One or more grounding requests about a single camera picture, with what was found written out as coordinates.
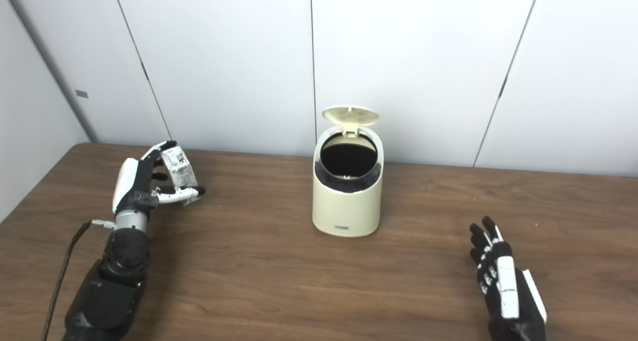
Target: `trash can opening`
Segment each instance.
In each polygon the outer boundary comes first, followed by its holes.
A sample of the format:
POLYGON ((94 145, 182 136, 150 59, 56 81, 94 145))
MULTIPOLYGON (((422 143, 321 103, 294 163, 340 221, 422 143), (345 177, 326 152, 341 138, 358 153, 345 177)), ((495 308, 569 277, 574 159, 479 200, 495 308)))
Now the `trash can opening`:
POLYGON ((376 166, 378 153, 370 138, 335 134, 321 147, 321 164, 326 172, 342 179, 355 179, 376 166))

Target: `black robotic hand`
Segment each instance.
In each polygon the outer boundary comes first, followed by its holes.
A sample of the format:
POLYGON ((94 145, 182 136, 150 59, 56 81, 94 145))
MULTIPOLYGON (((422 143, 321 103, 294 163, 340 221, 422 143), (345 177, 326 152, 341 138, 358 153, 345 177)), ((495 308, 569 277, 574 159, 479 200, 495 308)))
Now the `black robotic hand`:
POLYGON ((529 270, 514 265, 512 248, 489 216, 473 223, 470 255, 489 311, 492 341, 545 341, 547 312, 529 270))

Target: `white robotic hand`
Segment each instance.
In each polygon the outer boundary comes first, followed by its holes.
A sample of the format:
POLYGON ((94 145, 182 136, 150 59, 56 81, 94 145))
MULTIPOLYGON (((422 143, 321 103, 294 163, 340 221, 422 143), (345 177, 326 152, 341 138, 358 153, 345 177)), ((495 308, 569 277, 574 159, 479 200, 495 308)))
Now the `white robotic hand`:
POLYGON ((473 223, 470 255, 490 314, 492 341, 545 341, 547 312, 529 270, 514 265, 512 248, 489 216, 473 223))
POLYGON ((151 189, 151 180, 168 180, 168 175, 154 172, 162 166, 162 152, 177 147, 176 141, 166 141, 151 147, 141 159, 126 159, 118 175, 113 195, 113 213, 126 209, 148 213, 157 204, 189 200, 205 193, 202 186, 160 186, 151 189))

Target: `trash can lid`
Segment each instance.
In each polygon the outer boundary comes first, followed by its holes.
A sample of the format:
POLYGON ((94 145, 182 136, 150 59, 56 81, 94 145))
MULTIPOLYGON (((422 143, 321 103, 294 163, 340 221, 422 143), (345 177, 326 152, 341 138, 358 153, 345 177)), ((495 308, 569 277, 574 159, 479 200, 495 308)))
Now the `trash can lid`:
POLYGON ((368 126, 379 121, 379 115, 368 108, 355 105, 335 105, 323 111, 328 121, 344 126, 368 126))

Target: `white wall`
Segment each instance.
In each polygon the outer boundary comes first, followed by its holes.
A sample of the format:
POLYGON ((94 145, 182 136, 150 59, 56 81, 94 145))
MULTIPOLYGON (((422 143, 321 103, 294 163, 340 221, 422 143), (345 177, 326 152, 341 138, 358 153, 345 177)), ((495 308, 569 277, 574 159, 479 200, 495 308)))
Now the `white wall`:
POLYGON ((0 0, 0 222, 69 148, 88 141, 8 0, 0 0))
POLYGON ((13 2, 95 141, 168 139, 117 0, 13 2), (89 98, 76 96, 76 89, 89 98))
POLYGON ((310 0, 120 0, 174 139, 311 155, 310 0))
POLYGON ((638 175, 637 0, 537 0, 478 167, 638 175))
POLYGON ((533 0, 313 0, 318 132, 380 113, 390 161, 471 166, 533 0))
MULTIPOLYGON (((533 0, 121 0, 168 130, 118 0, 16 1, 98 141, 310 155, 358 104, 388 160, 471 166, 533 0)), ((537 0, 476 165, 638 175, 637 8, 537 0)))

